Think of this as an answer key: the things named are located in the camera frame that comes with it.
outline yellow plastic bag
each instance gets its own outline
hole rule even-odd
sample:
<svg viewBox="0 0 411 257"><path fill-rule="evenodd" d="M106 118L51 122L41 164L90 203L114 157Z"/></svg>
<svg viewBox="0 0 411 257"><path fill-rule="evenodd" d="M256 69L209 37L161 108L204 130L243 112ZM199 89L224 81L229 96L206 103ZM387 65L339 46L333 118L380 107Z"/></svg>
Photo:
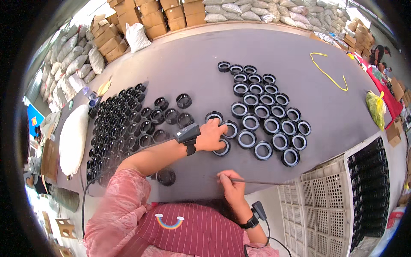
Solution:
<svg viewBox="0 0 411 257"><path fill-rule="evenodd" d="M365 97L365 101L367 103L367 107L369 112L371 113L371 117L375 124L381 129L384 130L385 123L384 123L384 102L382 100L384 96L384 91L381 91L381 95L378 97L371 91L368 91L367 96Z"/></svg>

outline black watch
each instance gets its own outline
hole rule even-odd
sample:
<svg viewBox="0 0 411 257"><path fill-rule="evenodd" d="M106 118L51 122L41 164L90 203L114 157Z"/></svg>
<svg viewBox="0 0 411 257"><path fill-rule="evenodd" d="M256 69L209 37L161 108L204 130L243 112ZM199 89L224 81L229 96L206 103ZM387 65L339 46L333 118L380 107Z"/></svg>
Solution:
<svg viewBox="0 0 411 257"><path fill-rule="evenodd" d="M239 224L240 225L240 228L242 228L242 229L250 229L250 228L253 228L253 227L255 227L256 225L258 225L258 219L257 219L257 217L253 214L253 216L251 217L251 219L249 219L248 221L247 221L247 223L245 223L245 224Z"/></svg>

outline rainbow patch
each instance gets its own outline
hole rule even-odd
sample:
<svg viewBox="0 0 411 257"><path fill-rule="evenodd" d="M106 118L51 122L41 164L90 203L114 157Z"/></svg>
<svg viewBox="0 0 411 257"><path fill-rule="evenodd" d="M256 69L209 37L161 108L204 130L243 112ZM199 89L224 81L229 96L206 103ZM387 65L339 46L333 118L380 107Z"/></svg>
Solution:
<svg viewBox="0 0 411 257"><path fill-rule="evenodd" d="M161 218L163 217L163 215L162 215L161 213L157 213L157 214L154 215L154 216L157 217L156 219L157 219L157 221L158 221L158 224L160 224L160 226L161 226L162 228L169 229L169 230L177 229L179 226L181 226L182 221L184 220L183 217L178 216L178 217L177 217L177 222L176 222L173 226L169 226L169 225L166 225L166 224L161 220Z"/></svg>

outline black wrist strap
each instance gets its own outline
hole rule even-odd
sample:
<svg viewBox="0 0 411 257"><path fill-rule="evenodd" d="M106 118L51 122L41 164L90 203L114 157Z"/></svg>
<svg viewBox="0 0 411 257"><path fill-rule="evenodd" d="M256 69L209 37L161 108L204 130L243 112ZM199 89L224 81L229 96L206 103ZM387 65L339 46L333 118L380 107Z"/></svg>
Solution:
<svg viewBox="0 0 411 257"><path fill-rule="evenodd" d="M190 156L196 152L196 147L194 146L195 143L196 138L183 143L187 147L187 156Z"/></svg>

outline hand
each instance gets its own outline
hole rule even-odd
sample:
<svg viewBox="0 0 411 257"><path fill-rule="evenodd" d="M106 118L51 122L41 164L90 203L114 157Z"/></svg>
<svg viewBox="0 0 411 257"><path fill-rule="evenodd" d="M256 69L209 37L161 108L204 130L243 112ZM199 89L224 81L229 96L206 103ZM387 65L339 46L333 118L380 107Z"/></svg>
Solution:
<svg viewBox="0 0 411 257"><path fill-rule="evenodd" d="M223 133L228 132L227 125L218 126L219 118L209 119L206 124L200 127L201 135L197 137L196 150L216 151L223 149L226 144L220 140Z"/></svg>

